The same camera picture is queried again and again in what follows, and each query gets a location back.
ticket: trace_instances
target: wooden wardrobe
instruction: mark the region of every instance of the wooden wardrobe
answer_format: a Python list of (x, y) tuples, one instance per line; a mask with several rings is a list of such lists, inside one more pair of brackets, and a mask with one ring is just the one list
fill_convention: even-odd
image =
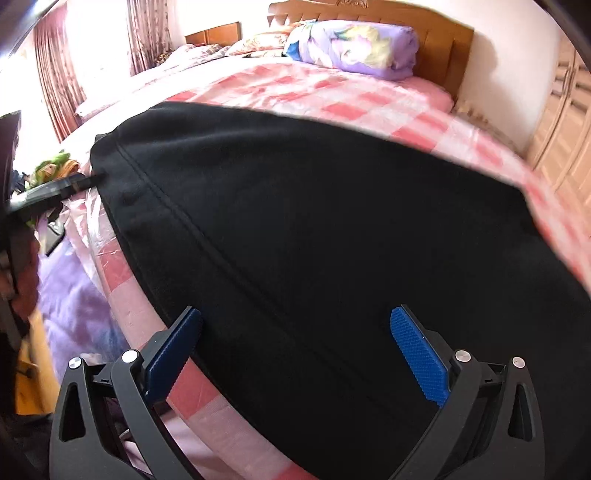
[(591, 74), (564, 35), (556, 77), (526, 154), (591, 233)]

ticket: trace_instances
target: checkered blanket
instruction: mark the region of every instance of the checkered blanket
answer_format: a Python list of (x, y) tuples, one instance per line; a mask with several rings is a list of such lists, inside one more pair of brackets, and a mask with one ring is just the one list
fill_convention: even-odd
[[(431, 109), (395, 83), (306, 64), (263, 64), (168, 100), (269, 111), (330, 122), (411, 145), (519, 187), (540, 232), (591, 291), (584, 223), (509, 149), (475, 127)], [(109, 302), (130, 344), (140, 348), (164, 323), (129, 269), (100, 197), (86, 201), (90, 243)], [(189, 361), (168, 399), (190, 428), (251, 480), (313, 478), (276, 450)]]

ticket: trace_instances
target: purple fabric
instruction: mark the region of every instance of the purple fabric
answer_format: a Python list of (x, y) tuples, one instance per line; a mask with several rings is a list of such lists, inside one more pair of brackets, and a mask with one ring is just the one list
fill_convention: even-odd
[(411, 27), (328, 20), (296, 28), (284, 54), (345, 72), (402, 80), (413, 74), (418, 47)]
[(129, 348), (105, 296), (88, 278), (67, 238), (49, 257), (41, 257), (39, 277), (37, 307), (58, 381), (72, 357), (99, 353), (110, 362)]

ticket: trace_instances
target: white wall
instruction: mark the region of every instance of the white wall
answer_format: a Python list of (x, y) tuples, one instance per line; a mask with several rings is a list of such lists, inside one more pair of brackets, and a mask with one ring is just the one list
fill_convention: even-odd
[[(272, 0), (168, 0), (182, 37), (241, 21), (243, 35), (265, 30)], [(558, 27), (533, 0), (407, 0), (476, 31), (460, 98), (523, 149), (544, 108), (558, 55)]]

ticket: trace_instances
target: headboard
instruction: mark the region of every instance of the headboard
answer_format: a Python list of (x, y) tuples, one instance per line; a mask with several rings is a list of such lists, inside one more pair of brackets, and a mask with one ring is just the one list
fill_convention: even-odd
[(360, 20), (413, 27), (420, 40), (414, 74), (453, 97), (464, 78), (474, 30), (428, 8), (390, 0), (288, 0), (269, 6), (269, 26), (301, 20)]

